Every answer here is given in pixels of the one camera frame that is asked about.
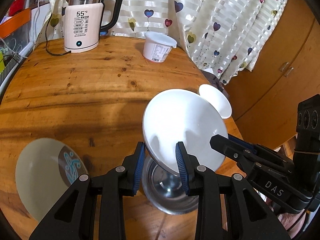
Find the round wooden table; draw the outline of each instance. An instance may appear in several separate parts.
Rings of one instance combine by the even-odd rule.
[[[62,39],[49,44],[53,53],[63,52]],[[0,208],[23,240],[38,224],[15,184],[17,159],[28,143],[41,137],[62,141],[92,177],[102,175],[143,140],[143,112],[156,94],[173,88],[196,93],[208,83],[182,49],[173,49],[157,64],[142,56],[143,45],[141,39],[108,36],[91,51],[54,57],[42,43],[15,74],[0,105]],[[241,138],[232,118],[225,124]],[[217,171],[235,172],[239,169],[229,159]],[[196,216],[196,211],[167,215],[140,191],[124,198],[128,240],[194,239]]]

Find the kettle handle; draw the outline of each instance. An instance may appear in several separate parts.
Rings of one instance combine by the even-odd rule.
[[[122,5],[122,0],[116,0],[115,8],[113,9],[112,19],[107,25],[103,25],[100,27],[101,32],[107,31],[116,25],[119,18],[121,5]]]

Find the striped curtain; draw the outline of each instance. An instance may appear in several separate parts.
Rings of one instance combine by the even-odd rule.
[[[107,35],[144,38],[147,31],[174,38],[199,69],[211,68],[223,84],[255,61],[274,30],[287,0],[123,0],[119,20]],[[52,39],[63,37],[62,7],[50,0]],[[113,0],[105,0],[103,24]]]

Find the white plate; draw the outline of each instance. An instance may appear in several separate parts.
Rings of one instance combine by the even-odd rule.
[[[217,170],[225,156],[212,150],[210,139],[228,138],[225,124],[214,107],[196,93],[171,89],[156,95],[143,115],[143,137],[153,159],[167,172],[179,175],[176,143],[182,141],[188,154],[200,164]]]
[[[27,211],[40,222],[81,174],[88,171],[70,147],[51,138],[40,138],[19,155],[17,191]]]

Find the electric kettle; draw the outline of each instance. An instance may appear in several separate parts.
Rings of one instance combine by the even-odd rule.
[[[122,0],[116,0],[111,21],[101,26],[103,0],[67,0],[63,8],[64,49],[79,53],[94,49],[99,44],[100,32],[111,29],[117,22]]]

